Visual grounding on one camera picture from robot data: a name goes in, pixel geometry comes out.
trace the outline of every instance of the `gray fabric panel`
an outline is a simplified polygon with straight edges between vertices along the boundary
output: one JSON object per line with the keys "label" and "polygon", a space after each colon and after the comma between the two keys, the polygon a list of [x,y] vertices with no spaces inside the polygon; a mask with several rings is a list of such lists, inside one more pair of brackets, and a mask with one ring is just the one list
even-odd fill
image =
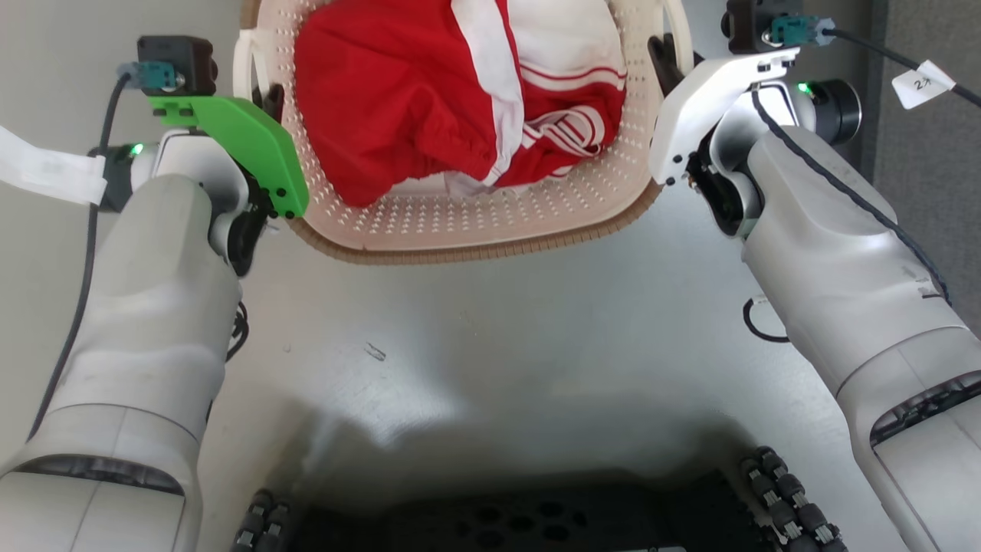
{"label": "gray fabric panel", "polygon": [[[976,91],[981,89],[978,21],[977,0],[892,0],[886,45],[916,61],[930,59]],[[905,111],[891,85],[905,71],[887,62],[880,73],[874,184],[940,267],[955,309],[979,333],[981,109],[947,93]]]}

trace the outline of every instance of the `laundry basket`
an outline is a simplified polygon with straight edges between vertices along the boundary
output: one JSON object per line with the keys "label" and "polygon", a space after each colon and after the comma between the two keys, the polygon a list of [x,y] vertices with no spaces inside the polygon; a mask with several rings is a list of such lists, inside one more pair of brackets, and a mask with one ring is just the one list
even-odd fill
{"label": "laundry basket", "polygon": [[562,180],[523,193],[476,197],[389,194],[368,208],[345,205],[320,168],[293,93],[293,41],[306,18],[327,0],[244,0],[235,47],[236,96],[251,98],[253,79],[265,93],[284,87],[283,126],[296,145],[310,189],[297,235],[330,256],[361,264],[426,264],[560,248],[622,230],[657,198],[647,153],[664,99],[647,41],[664,33],[668,14],[678,66],[691,70],[692,41],[681,0],[608,0],[627,64],[627,100],[616,141]]}

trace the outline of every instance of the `red and white garment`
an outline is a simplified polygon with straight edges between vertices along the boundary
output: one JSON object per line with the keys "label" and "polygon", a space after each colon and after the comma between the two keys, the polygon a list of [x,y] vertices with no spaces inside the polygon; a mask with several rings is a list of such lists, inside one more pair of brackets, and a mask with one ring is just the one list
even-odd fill
{"label": "red and white garment", "polygon": [[307,136],[348,204],[408,179],[518,186],[613,142],[626,97],[604,0],[335,0],[295,43]]}

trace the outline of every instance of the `red fabric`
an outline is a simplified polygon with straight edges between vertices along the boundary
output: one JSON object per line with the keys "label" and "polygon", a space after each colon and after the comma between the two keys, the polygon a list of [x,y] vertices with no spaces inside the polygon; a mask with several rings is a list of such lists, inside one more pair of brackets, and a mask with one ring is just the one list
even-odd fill
{"label": "red fabric", "polygon": [[[605,83],[590,84],[570,91],[546,90],[524,83],[523,89],[526,121],[534,121],[556,111],[590,106],[599,113],[605,126],[603,140],[593,154],[599,154],[603,148],[616,140],[623,117],[623,104],[627,99],[626,89],[618,90],[615,86]],[[546,136],[530,147],[522,146],[511,160],[510,170],[497,181],[496,186],[504,188],[539,182],[549,176],[557,176],[556,172],[564,167],[583,161],[582,155],[568,153],[559,147],[555,140],[556,138]]]}
{"label": "red fabric", "polygon": [[345,203],[370,205],[410,178],[490,171],[491,100],[450,0],[336,0],[294,47],[297,107]]}

